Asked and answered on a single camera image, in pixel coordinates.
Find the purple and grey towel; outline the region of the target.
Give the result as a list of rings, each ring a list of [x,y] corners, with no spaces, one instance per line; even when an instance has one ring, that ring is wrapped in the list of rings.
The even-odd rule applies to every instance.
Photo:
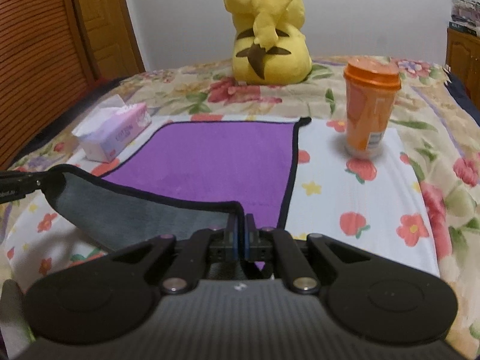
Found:
[[[42,192],[49,205],[104,250],[161,235],[188,239],[252,215],[284,228],[299,159],[295,121],[176,122],[160,127],[118,167],[96,176],[54,166]]]

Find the tissue box with tissue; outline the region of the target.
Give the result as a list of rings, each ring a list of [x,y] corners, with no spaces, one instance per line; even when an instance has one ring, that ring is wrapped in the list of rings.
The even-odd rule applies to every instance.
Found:
[[[110,163],[151,123],[145,102],[127,105],[118,94],[99,103],[72,131],[95,162]]]

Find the wooden slatted headboard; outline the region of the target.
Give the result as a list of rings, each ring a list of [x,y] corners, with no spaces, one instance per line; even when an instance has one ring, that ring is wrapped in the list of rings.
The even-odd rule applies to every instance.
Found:
[[[73,0],[1,0],[1,168],[94,85]]]

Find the wooden door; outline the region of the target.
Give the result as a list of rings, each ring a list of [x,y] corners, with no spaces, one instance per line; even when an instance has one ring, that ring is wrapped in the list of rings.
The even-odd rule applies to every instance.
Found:
[[[82,40],[96,77],[145,71],[126,0],[73,0]]]

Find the orange plastic cup with lid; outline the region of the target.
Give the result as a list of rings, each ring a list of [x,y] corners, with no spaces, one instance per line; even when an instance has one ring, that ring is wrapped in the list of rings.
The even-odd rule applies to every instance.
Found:
[[[394,63],[354,57],[344,68],[343,77],[346,82],[346,149],[356,158],[372,158],[381,150],[401,90],[400,71]]]

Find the yellow Pikachu plush toy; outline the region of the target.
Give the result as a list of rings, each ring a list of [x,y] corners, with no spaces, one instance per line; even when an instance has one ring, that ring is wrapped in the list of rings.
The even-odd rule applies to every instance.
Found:
[[[301,29],[303,0],[223,0],[236,35],[232,70],[248,85],[287,86],[306,79],[312,59]]]

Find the floral bed sheet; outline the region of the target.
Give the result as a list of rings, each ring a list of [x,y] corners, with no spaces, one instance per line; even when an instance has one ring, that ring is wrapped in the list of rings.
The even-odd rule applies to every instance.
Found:
[[[216,122],[238,117],[310,117],[346,127],[344,57],[320,58],[301,84],[237,84],[230,62],[162,69],[132,76],[113,89],[128,104],[145,102],[156,117]],[[401,59],[402,88],[388,130],[400,137],[439,248],[439,274],[459,311],[449,343],[479,355],[479,126],[456,102],[454,80],[438,65]]]

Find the wooden sideboard cabinet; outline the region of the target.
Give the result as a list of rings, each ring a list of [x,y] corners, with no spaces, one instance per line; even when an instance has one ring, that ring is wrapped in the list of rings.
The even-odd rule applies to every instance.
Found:
[[[446,64],[479,108],[479,38],[448,28]]]

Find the stack of books and papers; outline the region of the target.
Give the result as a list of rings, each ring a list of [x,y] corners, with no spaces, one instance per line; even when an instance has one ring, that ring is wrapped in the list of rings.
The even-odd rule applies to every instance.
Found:
[[[475,0],[452,0],[449,28],[479,37],[480,5]]]

